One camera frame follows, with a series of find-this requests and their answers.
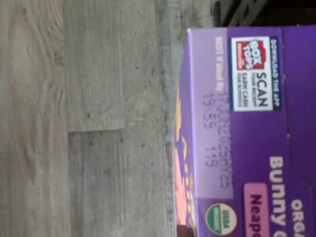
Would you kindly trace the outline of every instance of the printed expiration date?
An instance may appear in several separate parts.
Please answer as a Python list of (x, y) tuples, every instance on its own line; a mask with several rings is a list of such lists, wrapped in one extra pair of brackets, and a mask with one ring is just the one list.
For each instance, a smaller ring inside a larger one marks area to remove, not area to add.
[(228, 93), (203, 96), (203, 128), (213, 134), (204, 148), (205, 165), (219, 173), (220, 186), (232, 188), (232, 157), (230, 133), (230, 104)]

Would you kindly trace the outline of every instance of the cardboard box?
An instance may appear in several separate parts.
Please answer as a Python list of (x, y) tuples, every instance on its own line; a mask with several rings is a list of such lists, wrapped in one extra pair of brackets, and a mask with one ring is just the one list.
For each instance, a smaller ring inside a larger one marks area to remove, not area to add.
[(197, 237), (315, 237), (316, 27), (188, 30), (177, 224)]

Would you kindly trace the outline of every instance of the black object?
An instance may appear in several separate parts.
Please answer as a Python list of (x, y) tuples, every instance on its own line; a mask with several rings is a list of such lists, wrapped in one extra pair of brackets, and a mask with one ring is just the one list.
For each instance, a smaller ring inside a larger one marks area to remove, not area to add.
[(316, 24), (315, 0), (219, 1), (214, 4), (215, 27)]

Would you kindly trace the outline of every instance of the box tops label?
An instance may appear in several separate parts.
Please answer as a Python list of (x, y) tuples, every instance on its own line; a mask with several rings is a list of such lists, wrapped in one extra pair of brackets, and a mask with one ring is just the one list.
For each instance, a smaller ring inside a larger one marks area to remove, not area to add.
[(277, 38), (232, 38), (230, 44), (232, 110), (280, 110)]

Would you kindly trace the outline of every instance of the wood plank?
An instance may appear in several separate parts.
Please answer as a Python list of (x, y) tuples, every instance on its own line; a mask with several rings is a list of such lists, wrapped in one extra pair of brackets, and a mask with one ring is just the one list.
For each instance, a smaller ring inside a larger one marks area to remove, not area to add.
[(159, 46), (154, 0), (122, 0), (121, 45), (126, 129), (123, 131), (126, 229), (129, 236), (175, 236), (168, 229)]
[(61, 0), (0, 1), (0, 236), (70, 234)]
[(119, 15), (126, 125), (70, 135), (71, 236), (175, 236), (167, 229), (173, 213), (166, 208), (155, 2), (119, 1)]
[(69, 151), (70, 236), (127, 236), (121, 132), (71, 133)]
[(68, 130), (124, 128), (120, 1), (65, 1)]

